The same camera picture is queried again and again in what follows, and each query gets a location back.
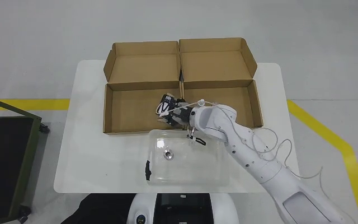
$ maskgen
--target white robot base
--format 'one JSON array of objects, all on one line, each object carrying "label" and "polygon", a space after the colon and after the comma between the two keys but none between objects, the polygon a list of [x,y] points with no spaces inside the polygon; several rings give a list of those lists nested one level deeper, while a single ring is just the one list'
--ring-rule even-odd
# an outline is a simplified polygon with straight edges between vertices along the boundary
[{"label": "white robot base", "polygon": [[127,224],[239,223],[229,194],[137,194]]}]

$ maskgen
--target white table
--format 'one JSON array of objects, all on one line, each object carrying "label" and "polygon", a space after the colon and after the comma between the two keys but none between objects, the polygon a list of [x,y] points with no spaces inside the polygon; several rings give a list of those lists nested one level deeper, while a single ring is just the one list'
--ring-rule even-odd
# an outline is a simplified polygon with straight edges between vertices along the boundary
[{"label": "white table", "polygon": [[[104,60],[83,60],[77,66],[65,130],[57,165],[54,189],[58,193],[253,193],[265,190],[229,157],[230,184],[210,186],[150,186],[144,178],[148,151],[147,134],[108,136],[102,133],[103,99],[106,84]],[[293,140],[280,67],[259,63],[257,83],[263,123],[273,129],[280,141]],[[258,134],[268,144],[273,134]],[[288,146],[279,152],[283,162]],[[288,159],[296,173],[296,152]]]}]

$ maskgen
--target box lid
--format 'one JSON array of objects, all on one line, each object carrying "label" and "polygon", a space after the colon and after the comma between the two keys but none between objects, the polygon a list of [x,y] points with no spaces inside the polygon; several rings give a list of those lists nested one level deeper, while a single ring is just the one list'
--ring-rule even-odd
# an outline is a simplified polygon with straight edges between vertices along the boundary
[{"label": "box lid", "polygon": [[178,42],[114,43],[103,71],[108,83],[178,81]]},{"label": "box lid", "polygon": [[251,80],[257,64],[244,38],[179,40],[184,82]]}]

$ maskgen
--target white cable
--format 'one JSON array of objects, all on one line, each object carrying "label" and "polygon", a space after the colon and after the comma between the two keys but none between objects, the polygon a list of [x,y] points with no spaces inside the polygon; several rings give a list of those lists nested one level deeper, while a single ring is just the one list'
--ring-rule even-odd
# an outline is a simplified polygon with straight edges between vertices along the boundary
[{"label": "white cable", "polygon": [[169,112],[175,111],[176,109],[186,108],[187,106],[192,106],[192,105],[195,105],[195,104],[197,104],[197,102],[193,102],[192,104],[188,104],[188,105],[185,105],[185,106],[181,106],[181,107],[179,107],[179,108],[174,108],[174,109],[168,110],[168,111],[166,111],[166,112],[169,113]]},{"label": "white cable", "polygon": [[[186,105],[186,106],[195,105],[195,104],[197,104],[197,103],[198,103],[198,102],[194,102],[194,103],[188,104],[188,105]],[[225,116],[229,119],[229,121],[230,121],[230,123],[231,123],[231,125],[232,125],[232,127],[233,127],[233,129],[234,129],[235,134],[239,137],[239,139],[240,139],[242,142],[245,142],[245,141],[243,141],[244,138],[242,138],[242,137],[239,135],[239,133],[237,133],[237,131],[236,131],[236,129],[235,129],[234,122],[230,119],[229,115],[224,111],[224,109],[222,109],[222,108],[219,107],[217,104],[214,104],[214,103],[212,103],[212,102],[207,102],[207,101],[205,101],[205,103],[210,104],[210,105],[212,105],[212,106],[215,106],[215,107],[219,108],[219,109],[225,114]],[[274,150],[274,149],[276,148],[277,143],[278,143],[278,141],[279,141],[279,138],[278,138],[278,136],[277,136],[277,133],[276,133],[274,130],[272,130],[272,129],[270,129],[270,128],[261,128],[261,129],[266,129],[266,130],[269,130],[269,131],[273,132],[273,134],[274,134],[275,137],[276,137],[276,143],[275,143],[275,146],[274,146],[273,148],[269,149],[269,150],[266,150],[266,151],[263,151],[263,152],[262,152],[262,151],[258,151],[258,150],[256,149],[256,146],[255,146],[255,143],[254,143],[254,137],[253,137],[253,136],[255,135],[255,132],[254,132],[254,130],[252,130],[253,135],[252,135],[251,140],[252,140],[253,148],[251,148],[250,146],[248,146],[248,145],[247,145],[247,142],[245,143],[245,145],[246,145],[249,149],[255,151],[255,152],[257,153],[257,155],[259,155],[259,153],[268,153],[268,152],[271,152],[272,150]],[[285,160],[284,160],[284,166],[285,166],[287,169],[289,169],[290,172],[291,172],[293,175],[297,176],[298,178],[311,179],[311,178],[314,178],[314,177],[316,177],[317,175],[319,175],[319,187],[320,187],[322,193],[324,194],[324,196],[326,196],[328,200],[330,200],[337,208],[339,208],[339,209],[341,210],[341,212],[343,212],[344,214],[346,214],[346,215],[352,220],[352,222],[353,222],[354,224],[357,224],[356,221],[355,221],[347,212],[345,212],[340,206],[338,206],[335,202],[333,202],[333,200],[332,200],[332,199],[327,195],[327,193],[323,190],[323,187],[322,187],[322,171],[323,171],[323,166],[321,166],[321,169],[318,171],[318,173],[314,174],[313,176],[300,176],[300,175],[297,175],[295,172],[293,172],[293,171],[291,170],[291,168],[286,164],[287,159],[290,157],[290,155],[291,155],[291,153],[292,153],[293,144],[292,144],[292,141],[291,141],[291,140],[289,140],[289,139],[287,138],[287,139],[283,140],[283,141],[279,144],[279,146],[277,147],[277,151],[276,151],[276,153],[275,153],[275,156],[273,157],[272,160],[274,160],[274,159],[277,158],[277,154],[278,154],[278,152],[279,152],[279,149],[281,148],[281,146],[282,146],[286,141],[288,141],[288,142],[290,143],[290,151],[289,151],[289,153],[287,154],[287,156],[286,156],[286,158],[285,158]]]}]

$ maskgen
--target black panel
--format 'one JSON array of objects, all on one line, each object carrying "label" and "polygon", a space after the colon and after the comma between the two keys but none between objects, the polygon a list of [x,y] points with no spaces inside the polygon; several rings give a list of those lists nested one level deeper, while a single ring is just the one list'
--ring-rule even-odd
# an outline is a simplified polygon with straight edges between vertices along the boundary
[{"label": "black panel", "polygon": [[154,224],[213,224],[209,194],[158,194]]},{"label": "black panel", "polygon": [[32,118],[0,118],[0,218],[9,215]]}]

